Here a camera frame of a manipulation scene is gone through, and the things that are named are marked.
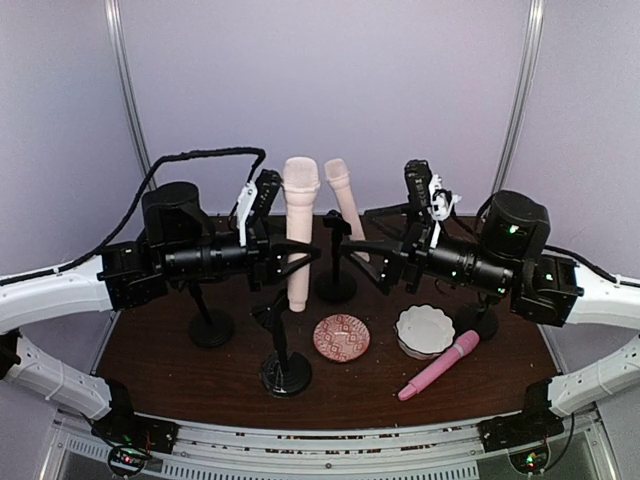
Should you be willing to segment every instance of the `microphone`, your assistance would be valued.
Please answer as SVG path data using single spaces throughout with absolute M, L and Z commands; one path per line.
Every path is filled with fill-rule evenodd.
M 327 181 L 333 193 L 336 195 L 340 213 L 349 225 L 351 225 L 351 240 L 365 240 L 364 231 L 362 230 L 362 222 L 358 214 L 353 193 L 351 192 L 351 180 L 349 169 L 341 158 L 334 158 L 324 164 L 324 171 L 327 175 Z M 369 261 L 369 254 L 365 252 L 356 252 L 366 262 Z
M 471 353 L 478 346 L 478 343 L 480 343 L 480 335 L 474 330 L 469 330 L 460 335 L 446 352 L 409 380 L 408 385 L 398 394 L 398 400 L 404 402 L 423 391 L 435 382 L 440 375 L 453 367 L 458 360 Z
M 313 206 L 320 188 L 318 165 L 307 157 L 287 160 L 282 170 L 282 187 L 287 204 L 287 238 L 311 243 Z M 289 255 L 289 262 L 303 254 Z M 309 269 L 307 265 L 293 273 L 288 280 L 287 296 L 292 312 L 303 312 L 309 298 Z

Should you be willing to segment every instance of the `pink microphone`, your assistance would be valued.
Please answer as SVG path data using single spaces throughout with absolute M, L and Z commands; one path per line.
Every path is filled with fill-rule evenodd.
M 469 330 L 460 335 L 446 352 L 409 380 L 408 385 L 398 394 L 398 399 L 404 402 L 423 391 L 435 382 L 440 375 L 453 367 L 458 360 L 471 353 L 478 346 L 478 343 L 480 343 L 480 336 L 474 330 Z

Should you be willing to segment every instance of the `light purple wall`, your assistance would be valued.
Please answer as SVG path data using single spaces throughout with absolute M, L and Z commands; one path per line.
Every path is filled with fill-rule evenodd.
M 141 175 L 103 3 L 2 0 L 0 8 L 4 275 L 60 263 L 95 246 L 122 216 Z M 88 370 L 107 317 L 74 316 L 24 332 Z M 3 479 L 35 478 L 53 414 L 43 399 L 0 384 Z
M 507 188 L 549 209 L 551 240 L 640 277 L 640 3 L 547 2 L 540 58 Z M 570 369 L 633 336 L 565 327 Z M 625 478 L 636 479 L 640 390 L 600 403 Z
M 290 156 L 311 156 L 321 169 L 340 156 L 361 209 L 402 202 L 404 163 L 428 158 L 463 195 L 459 211 L 475 211 L 500 158 L 528 5 L 122 2 L 150 155 L 255 145 L 276 169 Z M 226 212 L 248 167 L 192 162 L 158 178 L 196 181 L 204 207 Z M 318 210 L 334 206 L 323 188 Z

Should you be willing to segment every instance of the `metal frame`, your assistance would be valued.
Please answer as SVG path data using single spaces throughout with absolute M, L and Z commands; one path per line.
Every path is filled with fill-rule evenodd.
M 492 193 L 501 190 L 507 180 L 509 168 L 513 160 L 513 155 L 518 141 L 518 135 L 522 127 L 524 110 L 527 97 L 531 88 L 531 82 L 536 69 L 538 51 L 540 50 L 540 39 L 542 38 L 542 23 L 544 20 L 544 0 L 531 0 L 529 7 L 529 21 L 522 50 L 522 63 L 520 64 L 520 75 L 516 87 L 516 95 L 511 108 L 511 118 L 507 128 L 507 136 L 502 147 L 498 171 L 493 182 Z
M 477 479 L 477 462 L 506 455 L 484 453 L 475 419 L 423 427 L 340 431 L 261 430 L 179 421 L 172 455 L 154 454 L 147 473 L 171 479 Z M 84 420 L 59 412 L 40 480 L 58 478 L 67 452 L 103 462 L 109 448 Z M 556 439 L 566 438 L 567 431 Z M 602 480 L 617 480 L 617 466 L 596 410 L 576 415 Z M 519 451 L 526 446 L 518 447 Z
M 140 169 L 142 170 L 142 174 L 146 175 L 151 169 L 151 162 L 149 160 L 147 144 L 142 133 L 142 124 L 140 122 L 140 115 L 138 114 L 136 98 L 133 92 L 133 82 L 131 81 L 129 60 L 127 59 L 127 50 L 125 48 L 124 33 L 122 30 L 122 20 L 120 18 L 120 2 L 119 0 L 105 0 L 104 5 L 107 14 L 109 36 L 111 37 L 113 52 L 116 56 L 116 62 L 118 64 L 120 86 L 122 87 L 124 105 L 127 110 L 127 119 L 129 123 L 129 130 L 131 132 L 131 139 L 133 140 L 133 146 L 136 150 L 136 155 L 138 157 L 138 163 L 140 165 Z M 148 184 L 148 188 L 150 190 L 154 190 L 155 188 L 157 188 L 155 179 L 151 179 Z

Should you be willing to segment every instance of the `white arm segment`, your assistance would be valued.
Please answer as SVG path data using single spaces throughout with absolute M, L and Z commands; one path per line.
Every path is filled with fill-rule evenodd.
M 640 288 L 613 283 L 585 265 L 575 268 L 576 284 L 584 289 L 566 323 L 599 323 L 640 330 Z M 617 352 L 576 372 L 553 377 L 549 384 L 550 410 L 570 415 L 591 402 L 613 395 L 640 382 L 640 337 L 636 335 Z
M 559 417 L 613 395 L 640 381 L 640 336 L 617 352 L 576 372 L 553 377 L 547 399 Z
M 67 272 L 0 287 L 0 334 L 71 313 L 111 310 L 101 271 L 98 256 Z
M 102 258 L 73 270 L 0 287 L 0 335 L 29 323 L 80 312 L 111 310 L 109 292 L 98 280 Z M 20 363 L 4 380 L 74 408 L 91 419 L 110 410 L 111 393 L 102 378 L 86 375 L 46 354 L 27 338 L 17 340 Z
M 46 354 L 27 338 L 18 338 L 20 363 L 9 369 L 4 380 L 21 385 L 85 414 L 104 417 L 111 407 L 111 391 L 99 377 L 86 375 Z
M 566 323 L 599 323 L 640 330 L 640 288 L 613 283 L 585 265 L 575 268 L 576 284 L 584 289 Z M 640 284 L 640 280 L 619 277 Z

